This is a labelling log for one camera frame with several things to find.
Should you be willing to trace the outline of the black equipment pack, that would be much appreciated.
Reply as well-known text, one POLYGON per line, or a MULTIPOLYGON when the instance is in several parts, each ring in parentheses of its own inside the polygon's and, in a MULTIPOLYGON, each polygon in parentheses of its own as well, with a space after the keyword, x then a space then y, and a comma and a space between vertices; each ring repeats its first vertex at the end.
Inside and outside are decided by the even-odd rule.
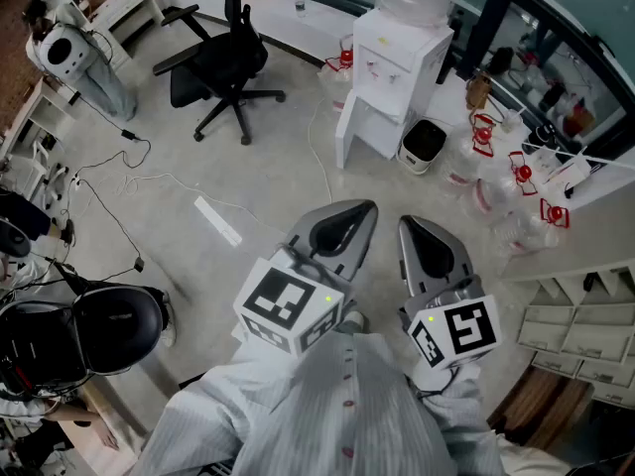
POLYGON ((0 398, 57 398, 90 377, 69 305, 22 299, 0 308, 0 398))

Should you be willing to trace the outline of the white cubby shelf unit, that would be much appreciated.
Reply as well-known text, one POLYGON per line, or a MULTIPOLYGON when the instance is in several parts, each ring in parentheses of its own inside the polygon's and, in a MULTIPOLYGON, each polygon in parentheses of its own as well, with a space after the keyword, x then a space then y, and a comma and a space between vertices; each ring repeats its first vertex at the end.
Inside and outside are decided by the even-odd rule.
POLYGON ((517 344, 534 352, 533 366, 635 411, 635 259, 503 281, 526 305, 517 344))

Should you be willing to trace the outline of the white tall shelf unit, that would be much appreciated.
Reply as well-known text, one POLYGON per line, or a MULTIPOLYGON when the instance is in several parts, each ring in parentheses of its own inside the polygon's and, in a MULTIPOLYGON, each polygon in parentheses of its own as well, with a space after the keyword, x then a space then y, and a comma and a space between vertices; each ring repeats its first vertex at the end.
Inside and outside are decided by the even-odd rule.
POLYGON ((155 0, 43 0, 51 9, 62 4, 72 8, 76 20, 92 33, 109 63, 118 69, 131 57, 125 42, 144 26, 163 20, 155 0))

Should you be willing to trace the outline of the person's left forearm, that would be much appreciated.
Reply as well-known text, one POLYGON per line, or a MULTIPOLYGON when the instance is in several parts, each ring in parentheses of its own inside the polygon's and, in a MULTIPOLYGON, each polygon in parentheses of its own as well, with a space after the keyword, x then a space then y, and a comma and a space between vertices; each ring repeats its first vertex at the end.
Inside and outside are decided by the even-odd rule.
POLYGON ((197 476, 238 452, 289 392, 296 359, 245 342, 168 401, 130 476, 197 476))

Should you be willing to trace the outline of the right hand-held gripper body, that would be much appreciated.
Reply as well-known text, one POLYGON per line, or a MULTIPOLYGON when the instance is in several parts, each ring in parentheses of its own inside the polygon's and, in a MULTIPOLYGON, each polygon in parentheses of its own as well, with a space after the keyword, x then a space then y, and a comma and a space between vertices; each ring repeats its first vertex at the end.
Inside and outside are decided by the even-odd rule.
POLYGON ((463 243, 415 215, 400 218, 398 240, 401 276, 409 292, 400 316, 421 366, 446 370, 500 345, 495 298, 484 291, 463 243))

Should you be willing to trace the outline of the white water dispenser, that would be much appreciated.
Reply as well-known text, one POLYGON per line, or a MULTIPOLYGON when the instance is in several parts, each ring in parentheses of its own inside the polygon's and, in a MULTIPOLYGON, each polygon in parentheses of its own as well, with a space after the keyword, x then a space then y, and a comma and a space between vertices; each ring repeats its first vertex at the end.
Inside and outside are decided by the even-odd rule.
POLYGON ((391 160, 436 90, 453 30, 418 28, 372 10, 353 23, 353 75, 335 130, 336 165, 358 138, 391 160))

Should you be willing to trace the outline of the black office chair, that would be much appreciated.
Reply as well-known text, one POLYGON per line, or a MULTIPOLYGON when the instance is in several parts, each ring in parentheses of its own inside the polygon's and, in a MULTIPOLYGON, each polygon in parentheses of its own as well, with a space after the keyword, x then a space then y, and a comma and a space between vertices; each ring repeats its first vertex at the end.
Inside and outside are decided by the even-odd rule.
POLYGON ((251 7, 241 0, 224 0, 225 18, 229 31, 211 36, 196 20, 197 5, 186 8, 170 7, 161 25, 181 21, 199 37, 199 42, 153 66, 153 75, 165 73, 170 78, 171 104, 175 108, 189 106, 214 96, 219 102, 202 119, 193 132, 196 141, 203 139, 203 129, 225 109, 232 108, 242 135, 240 142, 248 146, 252 135, 243 115, 243 101, 273 98, 282 103, 286 93, 282 90, 247 89, 247 81, 265 66, 268 52, 261 36, 251 24, 251 7))

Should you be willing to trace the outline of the white round-window backpack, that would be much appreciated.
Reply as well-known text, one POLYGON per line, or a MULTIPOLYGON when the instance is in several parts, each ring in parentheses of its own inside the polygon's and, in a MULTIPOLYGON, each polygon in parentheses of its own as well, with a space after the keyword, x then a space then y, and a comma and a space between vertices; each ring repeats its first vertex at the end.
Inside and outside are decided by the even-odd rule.
POLYGON ((93 45, 77 27, 55 24, 38 48, 45 71, 64 81, 81 77, 93 61, 93 45))

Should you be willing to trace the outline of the person's striped white coat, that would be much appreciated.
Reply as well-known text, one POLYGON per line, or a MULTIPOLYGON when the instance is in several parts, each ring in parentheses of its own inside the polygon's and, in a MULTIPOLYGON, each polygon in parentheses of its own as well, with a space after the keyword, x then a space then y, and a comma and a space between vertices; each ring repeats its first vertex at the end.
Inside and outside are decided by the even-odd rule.
POLYGON ((340 325, 296 361, 289 392, 226 461, 232 476, 458 476, 385 338, 340 325))

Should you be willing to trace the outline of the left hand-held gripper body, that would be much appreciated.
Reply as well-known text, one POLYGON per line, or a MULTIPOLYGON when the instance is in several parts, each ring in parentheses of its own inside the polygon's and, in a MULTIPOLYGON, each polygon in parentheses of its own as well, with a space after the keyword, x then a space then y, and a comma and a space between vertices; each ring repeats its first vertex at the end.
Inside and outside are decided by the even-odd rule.
POLYGON ((240 289, 232 334, 276 357, 300 357, 342 320, 370 247, 378 207, 334 202, 304 214, 240 289))

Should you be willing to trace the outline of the clear empty jug red cap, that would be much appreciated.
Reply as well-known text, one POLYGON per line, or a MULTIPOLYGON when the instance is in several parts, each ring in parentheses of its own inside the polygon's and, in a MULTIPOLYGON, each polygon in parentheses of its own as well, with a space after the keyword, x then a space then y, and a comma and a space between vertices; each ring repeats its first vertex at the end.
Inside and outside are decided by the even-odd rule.
POLYGON ((340 51, 335 57, 324 60, 318 79, 325 99, 333 111, 340 113, 352 89, 353 77, 353 36, 343 36, 339 40, 340 51))
POLYGON ((492 139, 496 124, 488 114, 475 113, 453 128, 445 141, 443 180, 464 187, 478 179, 481 163, 494 157, 492 139))
POLYGON ((522 197, 538 194, 533 171, 522 151, 495 160, 479 170, 472 189, 472 206, 478 215, 494 219, 507 214, 522 197))
POLYGON ((492 227, 499 248, 525 255, 556 248, 571 226, 570 211, 541 197, 512 209, 492 227))

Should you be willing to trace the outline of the brown paper bag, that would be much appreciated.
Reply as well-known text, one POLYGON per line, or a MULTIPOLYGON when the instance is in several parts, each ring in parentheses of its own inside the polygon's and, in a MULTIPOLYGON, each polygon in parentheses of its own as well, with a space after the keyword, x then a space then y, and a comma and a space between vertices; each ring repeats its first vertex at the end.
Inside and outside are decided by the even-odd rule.
POLYGON ((480 72, 466 84, 466 108, 470 111, 484 109, 491 92, 491 77, 480 72))

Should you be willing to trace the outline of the person's right forearm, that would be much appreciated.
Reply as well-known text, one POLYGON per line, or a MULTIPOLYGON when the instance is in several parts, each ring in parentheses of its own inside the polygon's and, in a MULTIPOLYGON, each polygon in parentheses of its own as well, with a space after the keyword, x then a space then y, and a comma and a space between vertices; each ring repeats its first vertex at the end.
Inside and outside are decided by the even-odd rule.
POLYGON ((465 364, 451 371, 441 390, 417 389, 417 396, 435 419, 458 476, 507 476, 482 410, 479 374, 477 364, 465 364))

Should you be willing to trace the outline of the white mesh office chair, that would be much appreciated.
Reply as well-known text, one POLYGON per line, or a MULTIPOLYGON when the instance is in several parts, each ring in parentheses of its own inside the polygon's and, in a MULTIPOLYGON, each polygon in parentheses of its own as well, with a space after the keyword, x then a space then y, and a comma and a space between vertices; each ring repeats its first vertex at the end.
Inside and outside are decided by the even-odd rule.
POLYGON ((44 211, 64 197, 64 180, 68 167, 53 163, 51 154, 42 143, 35 140, 32 145, 31 170, 26 182, 25 197, 44 211))

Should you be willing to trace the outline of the black round chair back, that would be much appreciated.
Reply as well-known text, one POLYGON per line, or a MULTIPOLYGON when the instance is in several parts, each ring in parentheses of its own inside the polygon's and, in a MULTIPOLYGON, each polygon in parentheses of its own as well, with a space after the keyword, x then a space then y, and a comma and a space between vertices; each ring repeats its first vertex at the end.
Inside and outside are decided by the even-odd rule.
POLYGON ((162 291, 99 283, 72 304, 87 370, 115 375, 147 357, 158 344, 170 316, 162 291))

